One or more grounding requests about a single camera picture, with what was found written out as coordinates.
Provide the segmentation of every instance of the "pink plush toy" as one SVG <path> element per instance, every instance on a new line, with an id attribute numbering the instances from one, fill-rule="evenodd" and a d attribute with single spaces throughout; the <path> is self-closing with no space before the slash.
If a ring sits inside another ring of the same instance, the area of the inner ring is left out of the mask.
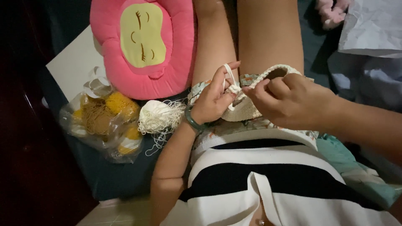
<path id="1" fill-rule="evenodd" d="M 316 10 L 321 15 L 322 28 L 331 30 L 339 26 L 345 20 L 345 11 L 350 2 L 351 0 L 337 0 L 334 5 L 333 0 L 317 0 Z"/>

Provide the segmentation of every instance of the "cream crochet bag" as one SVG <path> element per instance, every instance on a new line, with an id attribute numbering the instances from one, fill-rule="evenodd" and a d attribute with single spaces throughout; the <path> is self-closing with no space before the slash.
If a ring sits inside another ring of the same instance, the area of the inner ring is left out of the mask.
<path id="1" fill-rule="evenodd" d="M 232 70 L 230 67 L 225 64 L 225 67 L 227 69 L 228 74 L 231 76 L 231 78 L 234 80 Z M 282 69 L 283 71 L 286 72 L 286 74 L 291 74 L 291 73 L 296 73 L 299 75 L 302 75 L 299 71 L 296 69 L 292 68 L 291 66 L 285 65 L 285 64 L 277 64 L 275 66 L 272 66 L 268 68 L 264 73 L 262 73 L 251 85 L 251 88 L 255 88 L 255 86 L 264 80 L 269 73 L 276 69 Z M 229 86 L 225 93 L 234 93 L 237 95 L 235 101 L 233 104 L 231 104 L 228 109 L 225 111 L 225 113 L 222 115 L 222 119 L 226 121 L 243 121 L 243 120 L 248 120 L 248 119 L 253 119 L 253 118 L 258 118 L 262 116 L 262 114 L 257 110 L 257 108 L 254 106 L 253 102 L 249 97 L 247 97 L 241 90 L 239 86 L 236 84 L 233 84 Z"/>

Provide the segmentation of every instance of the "plastic bag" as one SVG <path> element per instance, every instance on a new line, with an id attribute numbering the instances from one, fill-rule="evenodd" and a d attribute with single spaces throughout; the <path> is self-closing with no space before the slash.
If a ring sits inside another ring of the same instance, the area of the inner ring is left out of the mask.
<path id="1" fill-rule="evenodd" d="M 113 163 L 134 163 L 141 152 L 140 107 L 104 81 L 92 80 L 60 110 L 59 122 L 68 134 L 100 151 Z"/>

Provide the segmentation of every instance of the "dark bed sheet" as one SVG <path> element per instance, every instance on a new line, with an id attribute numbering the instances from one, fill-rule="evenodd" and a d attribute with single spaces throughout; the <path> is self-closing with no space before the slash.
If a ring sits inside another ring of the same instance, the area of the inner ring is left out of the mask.
<path id="1" fill-rule="evenodd" d="M 59 53 L 89 25 L 89 0 L 53 1 L 41 0 L 49 17 L 55 53 Z M 330 87 L 327 59 L 336 50 L 340 31 L 329 33 L 321 29 L 314 1 L 299 0 L 299 17 L 303 38 L 305 75 L 315 82 Z M 59 86 L 44 68 L 37 75 L 46 101 L 53 115 L 58 118 L 60 108 L 67 99 Z M 187 95 L 187 91 L 171 97 L 176 100 Z M 113 164 L 106 161 L 95 149 L 88 147 L 74 137 L 65 134 L 70 149 L 84 174 L 92 195 L 102 201 L 113 198 L 129 198 L 146 194 L 150 190 L 150 179 L 158 155 L 145 156 L 145 150 L 154 144 L 150 136 L 145 136 L 144 150 L 134 164 Z"/>

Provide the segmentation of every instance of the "green bracelet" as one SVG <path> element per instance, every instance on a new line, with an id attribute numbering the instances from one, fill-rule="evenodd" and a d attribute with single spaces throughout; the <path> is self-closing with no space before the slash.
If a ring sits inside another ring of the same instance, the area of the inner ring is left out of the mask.
<path id="1" fill-rule="evenodd" d="M 206 125 L 205 124 L 199 125 L 198 123 L 196 123 L 194 121 L 194 119 L 191 117 L 191 114 L 190 114 L 190 111 L 192 108 L 193 108 L 193 105 L 187 105 L 186 109 L 184 110 L 184 115 L 186 116 L 187 122 L 189 122 L 191 127 L 193 127 L 194 129 L 196 129 L 199 132 L 202 132 L 206 129 Z"/>

